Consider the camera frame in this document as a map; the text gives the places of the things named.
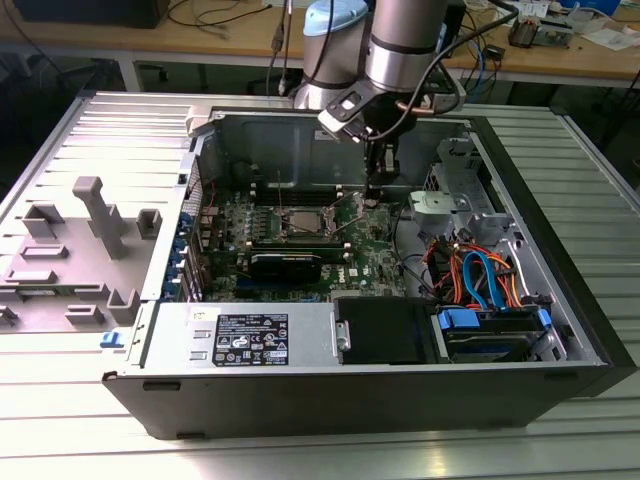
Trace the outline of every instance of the side panel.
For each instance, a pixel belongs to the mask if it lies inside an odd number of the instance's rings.
[[[637,367],[489,122],[475,117],[473,127],[491,158],[499,181],[504,184],[591,345],[611,367],[597,384],[581,392],[583,396],[599,395],[634,373]]]
[[[224,438],[524,427],[602,371],[265,373],[103,383],[156,438]]]

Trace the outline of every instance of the motherboard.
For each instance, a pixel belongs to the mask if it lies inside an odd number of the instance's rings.
[[[395,204],[358,191],[211,188],[199,224],[204,301],[325,302],[404,296]]]

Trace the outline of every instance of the desk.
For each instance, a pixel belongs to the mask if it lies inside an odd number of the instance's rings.
[[[240,14],[260,7],[260,0],[248,0],[233,10]],[[227,18],[221,12],[220,18]],[[134,62],[182,62],[266,66],[271,55],[271,37],[280,15],[279,8],[250,15],[229,23],[228,39],[177,25],[164,19],[154,30],[125,27],[26,23],[13,10],[13,16],[25,33],[51,56],[97,57],[116,60],[127,90],[140,91]],[[175,16],[191,20],[188,6],[179,7]],[[291,35],[292,68],[302,67],[304,10],[295,9]],[[507,27],[498,27],[487,41],[507,49],[498,78],[514,82],[553,83],[601,87],[628,87],[640,66],[640,49],[613,52],[575,37],[569,49],[509,47]],[[33,53],[13,25],[0,13],[0,50]],[[460,77],[473,68],[468,49],[459,48],[445,62],[452,75]]]

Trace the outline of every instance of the power supply label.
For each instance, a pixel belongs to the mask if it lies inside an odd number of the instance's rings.
[[[289,316],[218,315],[216,367],[289,365]]]

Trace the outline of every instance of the aluminum extrusion table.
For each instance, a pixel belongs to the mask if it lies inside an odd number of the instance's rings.
[[[277,101],[244,97],[247,106]],[[191,105],[230,97],[97,93],[79,98],[0,206],[0,265],[30,201],[100,175],[121,212],[169,200],[190,140]],[[640,202],[567,117],[472,106],[486,116],[636,362],[640,362]],[[63,214],[81,212],[69,196]],[[160,441],[100,384],[124,350],[99,333],[0,335],[0,472],[6,478],[544,478],[640,475],[640,374],[566,402],[527,429]]]

